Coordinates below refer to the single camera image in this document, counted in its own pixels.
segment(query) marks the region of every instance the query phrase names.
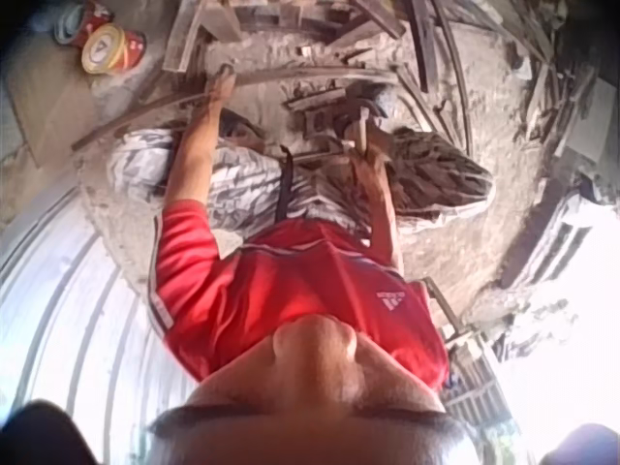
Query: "red shirt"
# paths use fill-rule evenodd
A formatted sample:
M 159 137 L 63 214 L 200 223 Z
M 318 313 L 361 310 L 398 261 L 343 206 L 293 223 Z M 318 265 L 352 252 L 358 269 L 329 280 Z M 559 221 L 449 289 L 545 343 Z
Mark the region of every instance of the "red shirt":
M 197 380 L 310 314 L 367 334 L 431 388 L 448 374 L 426 288 L 405 283 L 337 225 L 286 220 L 220 259 L 204 207 L 178 201 L 164 210 L 158 235 L 152 316 Z

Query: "pants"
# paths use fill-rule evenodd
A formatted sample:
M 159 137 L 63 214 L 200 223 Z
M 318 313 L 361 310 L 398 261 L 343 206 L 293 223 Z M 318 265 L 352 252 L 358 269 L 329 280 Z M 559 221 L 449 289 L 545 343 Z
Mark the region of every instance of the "pants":
M 165 129 L 126 134 L 108 161 L 113 189 L 134 200 L 161 203 L 178 141 L 179 134 Z M 388 177 L 401 234 L 474 216 L 492 201 L 491 174 L 440 136 L 406 131 L 395 136 L 394 147 Z M 211 228 L 247 238 L 271 226 L 281 170 L 278 161 L 251 149 L 218 147 L 207 201 Z M 287 216 L 325 219 L 367 237 L 365 194 L 349 184 L 295 166 Z

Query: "white logo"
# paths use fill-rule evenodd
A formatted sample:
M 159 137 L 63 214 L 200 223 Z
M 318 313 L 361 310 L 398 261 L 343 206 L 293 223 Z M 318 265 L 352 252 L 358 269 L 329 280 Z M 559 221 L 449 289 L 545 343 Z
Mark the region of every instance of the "white logo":
M 377 293 L 377 297 L 386 305 L 390 312 L 402 302 L 405 293 Z

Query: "corrugated wall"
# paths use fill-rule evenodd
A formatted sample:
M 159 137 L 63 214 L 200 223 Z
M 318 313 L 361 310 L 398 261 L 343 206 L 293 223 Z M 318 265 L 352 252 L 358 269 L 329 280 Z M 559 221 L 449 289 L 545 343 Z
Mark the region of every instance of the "corrugated wall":
M 59 186 L 0 244 L 0 421 L 47 399 L 99 461 L 140 463 L 147 425 L 195 382 L 151 329 L 73 182 Z

